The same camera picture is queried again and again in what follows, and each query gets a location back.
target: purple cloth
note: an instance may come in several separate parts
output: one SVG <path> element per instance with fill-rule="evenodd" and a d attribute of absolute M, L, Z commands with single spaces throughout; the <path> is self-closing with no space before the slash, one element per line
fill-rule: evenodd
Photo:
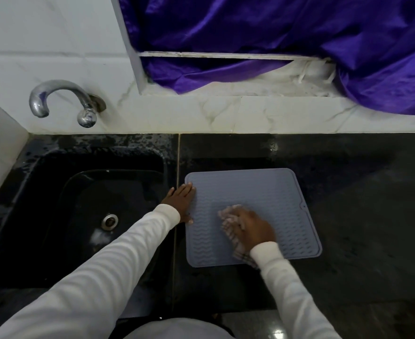
<path fill-rule="evenodd" d="M 291 53 L 331 57 L 344 93 L 415 115 L 415 0 L 120 0 L 139 51 Z M 177 93 L 234 82 L 287 61 L 142 58 Z"/>

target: faucet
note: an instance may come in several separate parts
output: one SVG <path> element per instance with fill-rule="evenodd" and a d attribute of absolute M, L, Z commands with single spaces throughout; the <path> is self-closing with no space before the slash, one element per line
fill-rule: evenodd
<path fill-rule="evenodd" d="M 87 94 L 85 90 L 73 82 L 64 79 L 51 79 L 37 85 L 29 97 L 30 110 L 36 117 L 47 117 L 49 108 L 46 102 L 48 96 L 56 90 L 70 90 L 76 94 L 84 109 L 77 114 L 77 122 L 82 127 L 93 127 L 96 124 L 96 113 L 106 109 L 102 98 L 93 94 Z"/>

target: cleaning cloth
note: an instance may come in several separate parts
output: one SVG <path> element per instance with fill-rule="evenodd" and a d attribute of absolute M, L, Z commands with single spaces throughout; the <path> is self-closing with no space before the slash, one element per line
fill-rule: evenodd
<path fill-rule="evenodd" d="M 242 230 L 245 230 L 245 224 L 241 220 L 241 218 L 232 213 L 233 210 L 237 208 L 245 209 L 245 207 L 242 207 L 241 205 L 234 205 L 227 207 L 224 210 L 220 210 L 218 212 L 218 216 L 220 217 L 220 219 L 223 220 L 222 230 L 223 232 L 225 232 L 225 234 L 233 244 L 233 257 L 257 269 L 258 266 L 256 262 L 253 260 L 253 258 L 250 257 L 250 252 L 247 252 L 245 250 L 244 245 L 240 242 L 237 235 L 233 231 L 232 224 L 239 224 L 240 228 L 242 228 Z"/>

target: silicone drying mat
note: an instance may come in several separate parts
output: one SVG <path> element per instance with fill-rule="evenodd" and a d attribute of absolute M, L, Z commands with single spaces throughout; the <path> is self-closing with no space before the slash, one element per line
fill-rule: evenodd
<path fill-rule="evenodd" d="M 254 210 L 275 229 L 287 259 L 317 257 L 322 246 L 295 173 L 290 169 L 255 169 L 190 173 L 185 183 L 197 188 L 186 226 L 187 261 L 194 268 L 242 264 L 221 229 L 217 212 L 232 205 Z"/>

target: drain strainer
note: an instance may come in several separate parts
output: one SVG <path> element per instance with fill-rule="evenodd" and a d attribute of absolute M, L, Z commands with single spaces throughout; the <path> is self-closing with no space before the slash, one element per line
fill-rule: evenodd
<path fill-rule="evenodd" d="M 118 225 L 118 217 L 115 214 L 107 214 L 101 222 L 103 230 L 111 231 Z"/>

